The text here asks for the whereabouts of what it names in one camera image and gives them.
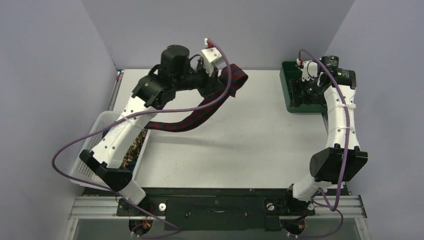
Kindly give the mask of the red navy striped tie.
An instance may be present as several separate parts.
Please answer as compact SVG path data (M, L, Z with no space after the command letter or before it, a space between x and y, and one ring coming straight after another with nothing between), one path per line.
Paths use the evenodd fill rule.
M230 64L231 84L228 92L223 96L222 91L206 96L190 115L178 122L150 121L145 128L170 133L191 131L204 124L229 97L235 97L237 91L246 83L249 76L235 63Z

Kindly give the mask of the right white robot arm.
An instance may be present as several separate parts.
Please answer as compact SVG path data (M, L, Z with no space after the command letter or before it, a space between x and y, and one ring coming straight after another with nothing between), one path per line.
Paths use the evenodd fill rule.
M294 214L319 190L351 181L368 161L357 139L354 110L356 73L339 67L334 55L318 60L284 61L280 75L290 113L327 113L327 141L309 163L309 173L282 199L283 209Z

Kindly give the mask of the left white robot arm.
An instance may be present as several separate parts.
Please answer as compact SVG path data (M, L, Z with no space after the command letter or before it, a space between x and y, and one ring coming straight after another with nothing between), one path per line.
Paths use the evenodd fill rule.
M191 67L190 50L182 45L170 45L162 53L160 63L140 78L118 120L107 126L107 134L92 149L84 149L79 158L113 192L129 201L136 215L149 209L146 192L134 180L124 164L124 156L140 132L180 91L198 90L203 97L221 92L225 95L231 81L222 83L218 65L229 61L224 52L210 39L201 50L197 68Z

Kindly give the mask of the green compartment tray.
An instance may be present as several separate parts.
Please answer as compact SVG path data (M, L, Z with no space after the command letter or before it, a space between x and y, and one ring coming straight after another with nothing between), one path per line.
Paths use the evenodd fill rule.
M313 81L303 80L302 71L295 61L284 61L281 64L280 81L284 102L290 113L326 113L324 97L313 90Z

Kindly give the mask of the brown patterned tie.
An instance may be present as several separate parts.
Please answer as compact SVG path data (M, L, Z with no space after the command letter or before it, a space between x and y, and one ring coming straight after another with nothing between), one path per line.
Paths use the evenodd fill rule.
M136 163L138 161L138 157L141 153L142 147L144 145L144 141L146 139L148 130L143 129L139 135L135 138L134 142L128 148L126 154L123 158L123 166L126 167L129 171L133 171L135 169Z

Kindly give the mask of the white plastic basket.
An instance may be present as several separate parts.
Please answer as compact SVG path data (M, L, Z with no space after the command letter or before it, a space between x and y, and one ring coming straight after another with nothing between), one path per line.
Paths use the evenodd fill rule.
M93 126L94 135L84 143L79 159L97 179L92 185L109 188L114 192L127 186L137 186L133 171L123 165L129 147L155 113L131 116L129 111L104 111Z

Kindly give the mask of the aluminium rail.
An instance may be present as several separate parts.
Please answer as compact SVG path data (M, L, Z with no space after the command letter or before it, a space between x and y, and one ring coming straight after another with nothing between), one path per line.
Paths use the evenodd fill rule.
M70 219L135 219L140 220L151 216L146 215L142 211L135 209L115 196L80 196L76 197L71 208ZM227 200L218 199L213 202L211 207L206 207L207 213L241 213L244 217L253 214L254 207L251 204L242 206L243 201L237 200L235 203L230 203ZM361 203L360 196L342 196L337 208L345 218L356 219L366 218L366 211Z

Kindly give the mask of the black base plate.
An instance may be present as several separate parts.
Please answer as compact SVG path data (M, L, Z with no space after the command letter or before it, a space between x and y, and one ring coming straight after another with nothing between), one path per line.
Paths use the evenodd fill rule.
M300 201L291 188L145 188L146 197L132 206L119 199L119 217L139 217L152 223L151 214L163 217L166 231L267 232L293 228L318 214L319 197Z

